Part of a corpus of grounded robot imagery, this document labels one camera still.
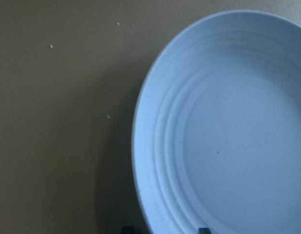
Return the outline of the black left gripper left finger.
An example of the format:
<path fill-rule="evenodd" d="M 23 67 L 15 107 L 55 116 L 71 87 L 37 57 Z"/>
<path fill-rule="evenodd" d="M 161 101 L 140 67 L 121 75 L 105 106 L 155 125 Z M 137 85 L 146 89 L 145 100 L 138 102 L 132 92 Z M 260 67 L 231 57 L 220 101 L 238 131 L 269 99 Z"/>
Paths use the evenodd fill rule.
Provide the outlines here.
<path fill-rule="evenodd" d="M 134 226 L 125 226 L 121 230 L 121 234 L 135 234 Z"/>

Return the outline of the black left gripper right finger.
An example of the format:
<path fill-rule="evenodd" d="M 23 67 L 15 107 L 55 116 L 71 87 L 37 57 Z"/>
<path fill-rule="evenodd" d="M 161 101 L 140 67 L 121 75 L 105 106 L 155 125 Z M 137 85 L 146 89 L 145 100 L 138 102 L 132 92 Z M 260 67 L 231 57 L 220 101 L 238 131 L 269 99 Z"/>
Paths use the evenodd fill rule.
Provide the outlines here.
<path fill-rule="evenodd" d="M 198 234 L 210 234 L 209 225 L 205 221 L 199 224 Z"/>

